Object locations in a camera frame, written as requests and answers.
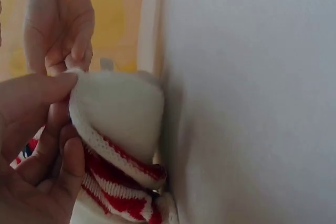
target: knitted garment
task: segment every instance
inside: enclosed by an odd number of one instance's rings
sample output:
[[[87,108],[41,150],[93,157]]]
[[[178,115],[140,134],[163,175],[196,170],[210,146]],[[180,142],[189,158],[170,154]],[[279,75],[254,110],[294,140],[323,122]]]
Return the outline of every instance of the knitted garment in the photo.
[[[146,163],[160,128],[161,93],[124,73],[74,72],[78,82],[69,112],[85,150],[85,175],[77,201],[111,223],[178,224],[172,196],[156,192],[165,183],[165,169]],[[119,113],[118,106],[128,110]],[[33,153],[41,133],[42,129],[14,165]]]
[[[34,151],[40,130],[15,159],[14,167],[28,158]],[[170,194],[160,196],[159,189],[166,179],[160,165],[146,165],[137,161],[111,141],[101,137],[101,145],[115,156],[118,166],[127,167],[128,172],[147,184],[141,185],[113,163],[103,159],[88,145],[85,149],[85,175],[77,200],[85,207],[113,223],[120,217],[130,223],[178,224],[175,204]]]

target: white knit fabric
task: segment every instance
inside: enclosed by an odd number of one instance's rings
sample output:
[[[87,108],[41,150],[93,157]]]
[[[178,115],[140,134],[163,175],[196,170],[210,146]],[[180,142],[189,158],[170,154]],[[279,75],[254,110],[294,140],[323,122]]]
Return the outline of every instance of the white knit fabric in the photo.
[[[151,164],[160,133],[163,93],[156,85],[122,72],[102,71],[78,74],[70,99],[70,116],[78,131],[115,141],[136,159]],[[88,143],[107,160],[100,141]]]

